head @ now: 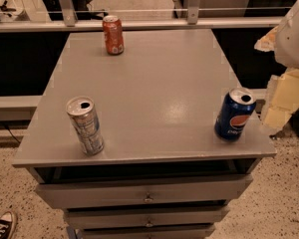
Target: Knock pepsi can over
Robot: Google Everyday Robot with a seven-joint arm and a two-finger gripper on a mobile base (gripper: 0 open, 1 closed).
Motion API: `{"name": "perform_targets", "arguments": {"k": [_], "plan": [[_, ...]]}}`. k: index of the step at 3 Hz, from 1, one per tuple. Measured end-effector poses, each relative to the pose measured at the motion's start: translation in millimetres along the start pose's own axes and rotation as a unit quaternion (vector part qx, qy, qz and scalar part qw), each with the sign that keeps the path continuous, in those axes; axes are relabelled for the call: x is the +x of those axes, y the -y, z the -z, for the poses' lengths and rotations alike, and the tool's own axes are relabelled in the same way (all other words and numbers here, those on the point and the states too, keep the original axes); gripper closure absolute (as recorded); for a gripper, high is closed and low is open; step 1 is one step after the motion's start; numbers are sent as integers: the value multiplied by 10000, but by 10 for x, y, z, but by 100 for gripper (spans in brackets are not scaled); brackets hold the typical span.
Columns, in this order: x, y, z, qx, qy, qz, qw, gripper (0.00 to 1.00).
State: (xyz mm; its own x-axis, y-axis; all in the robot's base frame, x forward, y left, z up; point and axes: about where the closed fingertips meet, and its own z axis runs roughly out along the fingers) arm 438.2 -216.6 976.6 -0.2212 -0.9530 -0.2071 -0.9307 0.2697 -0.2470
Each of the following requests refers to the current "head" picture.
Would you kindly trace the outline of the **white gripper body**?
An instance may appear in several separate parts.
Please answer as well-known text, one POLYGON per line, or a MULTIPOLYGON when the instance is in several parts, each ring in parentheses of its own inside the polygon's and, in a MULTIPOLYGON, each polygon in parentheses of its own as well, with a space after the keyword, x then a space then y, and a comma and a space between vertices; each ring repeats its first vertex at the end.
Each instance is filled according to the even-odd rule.
POLYGON ((274 53, 278 63, 299 69, 299 0, 279 23, 274 53))

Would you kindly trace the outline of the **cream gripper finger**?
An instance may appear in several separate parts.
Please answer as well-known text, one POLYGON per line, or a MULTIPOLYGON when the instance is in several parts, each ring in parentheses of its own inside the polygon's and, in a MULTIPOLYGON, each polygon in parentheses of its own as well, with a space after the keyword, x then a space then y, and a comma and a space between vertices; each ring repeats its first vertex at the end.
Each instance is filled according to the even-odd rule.
POLYGON ((267 84, 265 105, 261 110, 261 130, 273 135, 283 129, 299 110, 299 69, 288 68, 267 84))
POLYGON ((275 49, 275 39, 278 27, 272 28, 267 34, 261 37, 254 45, 254 49, 261 52, 271 52, 275 49))

